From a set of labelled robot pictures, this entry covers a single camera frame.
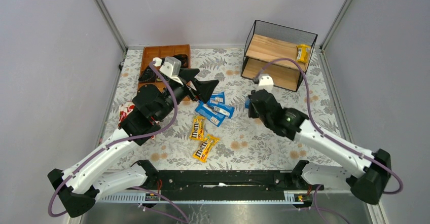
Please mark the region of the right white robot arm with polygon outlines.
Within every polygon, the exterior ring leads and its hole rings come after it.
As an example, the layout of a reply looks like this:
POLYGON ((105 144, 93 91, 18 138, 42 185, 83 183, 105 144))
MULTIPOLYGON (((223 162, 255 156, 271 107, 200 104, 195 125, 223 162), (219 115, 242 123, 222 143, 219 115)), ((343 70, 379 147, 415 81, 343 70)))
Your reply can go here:
POLYGON ((276 135, 305 144, 338 163, 325 166, 300 160, 291 171, 297 188, 322 185, 325 188, 349 190, 356 198, 376 205, 391 177, 390 154, 359 147, 323 129, 308 115, 282 107, 266 90, 252 91, 248 96, 250 118, 260 119, 276 135))

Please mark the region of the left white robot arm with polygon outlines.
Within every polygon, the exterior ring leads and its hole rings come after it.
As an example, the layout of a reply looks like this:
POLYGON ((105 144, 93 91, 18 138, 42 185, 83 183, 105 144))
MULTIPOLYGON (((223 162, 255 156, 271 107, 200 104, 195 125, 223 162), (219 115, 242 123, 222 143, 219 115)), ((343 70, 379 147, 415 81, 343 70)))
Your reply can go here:
POLYGON ((141 86, 132 100, 133 110, 107 140, 73 166, 50 171, 48 179, 55 192, 49 202, 48 214, 55 217, 52 206, 56 197, 65 208, 62 214, 74 218, 86 213, 105 195, 144 184, 147 175, 143 168, 118 172, 111 179, 104 173, 124 155, 167 130, 186 97, 193 101, 210 100, 219 80, 199 81, 195 77, 199 72, 196 68, 181 68, 179 80, 165 81, 164 91, 154 84, 141 86))

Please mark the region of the yellow candy bag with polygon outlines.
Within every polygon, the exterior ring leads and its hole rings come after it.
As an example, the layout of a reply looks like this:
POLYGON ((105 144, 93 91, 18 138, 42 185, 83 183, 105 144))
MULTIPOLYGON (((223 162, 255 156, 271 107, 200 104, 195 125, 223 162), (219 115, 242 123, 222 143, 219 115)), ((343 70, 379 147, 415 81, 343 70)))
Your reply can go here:
POLYGON ((307 64, 309 62, 310 55, 311 55, 311 46, 306 44, 297 45, 297 57, 296 57, 297 63, 307 64))

